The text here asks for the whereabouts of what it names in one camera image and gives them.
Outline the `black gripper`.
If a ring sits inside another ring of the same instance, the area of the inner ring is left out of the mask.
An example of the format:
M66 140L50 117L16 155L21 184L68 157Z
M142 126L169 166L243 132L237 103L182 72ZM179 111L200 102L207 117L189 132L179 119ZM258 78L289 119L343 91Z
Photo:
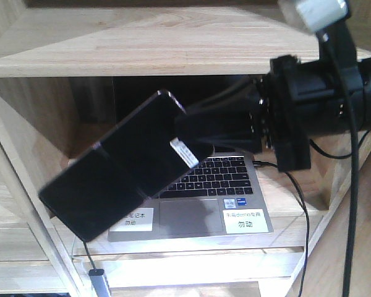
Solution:
M328 62L299 63L291 55L271 59L263 89L268 136L280 172L311 167L311 138L350 129L338 76ZM244 77L186 108L186 115L174 122L176 135L188 143L260 153L262 132L249 113L260 111L260 99L256 81Z

